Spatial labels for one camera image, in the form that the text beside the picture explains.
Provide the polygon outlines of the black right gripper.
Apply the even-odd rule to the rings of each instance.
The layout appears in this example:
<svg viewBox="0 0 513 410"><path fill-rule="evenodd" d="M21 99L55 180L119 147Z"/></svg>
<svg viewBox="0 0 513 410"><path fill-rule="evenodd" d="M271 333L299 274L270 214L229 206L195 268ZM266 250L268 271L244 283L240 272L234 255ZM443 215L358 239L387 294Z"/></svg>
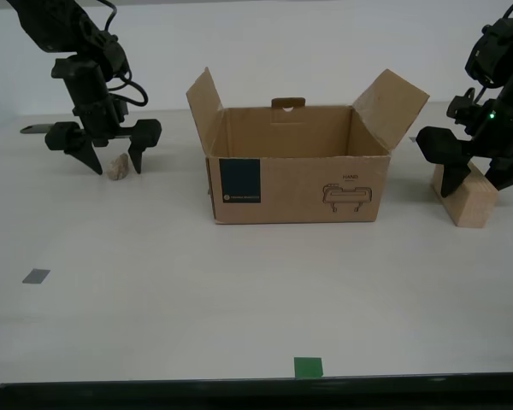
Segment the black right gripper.
<svg viewBox="0 0 513 410"><path fill-rule="evenodd" d="M507 85L498 97L483 104L473 100L475 90L456 96L446 115L464 126L471 137L458 140L450 129L426 126L416 143L425 159L443 167L440 195L444 198L455 192L470 175L471 156L494 159L486 178L497 189L513 185L513 85Z"/></svg>

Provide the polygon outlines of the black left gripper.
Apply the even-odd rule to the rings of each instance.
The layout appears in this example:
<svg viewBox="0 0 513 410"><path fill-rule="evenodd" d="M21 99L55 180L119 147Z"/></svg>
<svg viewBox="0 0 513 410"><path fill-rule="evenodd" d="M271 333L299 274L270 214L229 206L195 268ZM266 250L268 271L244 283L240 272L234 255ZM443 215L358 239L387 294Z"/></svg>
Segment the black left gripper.
<svg viewBox="0 0 513 410"><path fill-rule="evenodd" d="M131 129L122 127L127 104L110 94L101 66L89 57L75 55L56 59L51 77L64 82L74 104L73 114L81 120L83 129L76 122L53 124L45 134L48 149L71 155L102 175L91 139L98 147L104 147L110 139L129 138L127 152L136 173L141 173L143 153L157 146L161 123L154 119L138 120Z"/></svg>

